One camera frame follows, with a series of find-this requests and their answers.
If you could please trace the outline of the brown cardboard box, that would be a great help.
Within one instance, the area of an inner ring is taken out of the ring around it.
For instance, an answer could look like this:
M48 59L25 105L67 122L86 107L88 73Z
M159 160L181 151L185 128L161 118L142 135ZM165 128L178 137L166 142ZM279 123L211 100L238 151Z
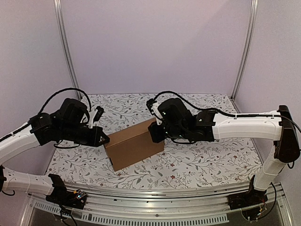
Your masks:
M164 150L164 142L154 143L148 130L155 121L152 118L109 135L104 148L115 172Z

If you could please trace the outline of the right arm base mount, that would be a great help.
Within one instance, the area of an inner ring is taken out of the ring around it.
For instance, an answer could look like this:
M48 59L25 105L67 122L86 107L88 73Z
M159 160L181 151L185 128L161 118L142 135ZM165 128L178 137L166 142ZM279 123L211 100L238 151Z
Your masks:
M242 216L247 221L256 221L267 209L266 201L268 200L266 191L247 191L227 196L230 210L243 209Z

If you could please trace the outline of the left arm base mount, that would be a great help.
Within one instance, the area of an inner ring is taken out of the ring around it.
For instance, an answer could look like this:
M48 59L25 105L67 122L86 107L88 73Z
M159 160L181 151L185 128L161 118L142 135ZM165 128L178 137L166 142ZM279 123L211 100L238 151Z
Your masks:
M50 195L46 196L46 201L61 206L83 210L87 200L87 193L80 189L68 191L66 188L54 188Z

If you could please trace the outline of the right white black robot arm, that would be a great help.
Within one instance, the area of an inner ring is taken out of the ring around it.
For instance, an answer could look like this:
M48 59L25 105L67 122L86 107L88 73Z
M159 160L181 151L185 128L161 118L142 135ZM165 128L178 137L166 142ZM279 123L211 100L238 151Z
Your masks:
M183 144L213 142L225 138L261 138L273 141L269 157L259 173L253 176L243 201L254 205L285 165L301 155L297 132L289 109L280 105L267 113L225 113L217 108L199 109L195 115L185 106L186 100L170 98L162 103L150 99L146 106L156 121L148 130L154 143L169 138Z

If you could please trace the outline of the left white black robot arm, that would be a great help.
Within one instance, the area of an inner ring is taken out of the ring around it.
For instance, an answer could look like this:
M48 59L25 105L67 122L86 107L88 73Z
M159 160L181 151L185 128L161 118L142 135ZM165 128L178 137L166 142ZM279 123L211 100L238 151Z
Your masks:
M0 162L11 160L30 149L50 142L71 141L76 145L100 147L109 142L102 127L94 125L99 121L104 109L92 109L84 103L67 98L53 113L40 112L24 125L0 140ZM0 167L1 191L25 191L51 195L59 204L70 200L64 182L59 175L33 175Z

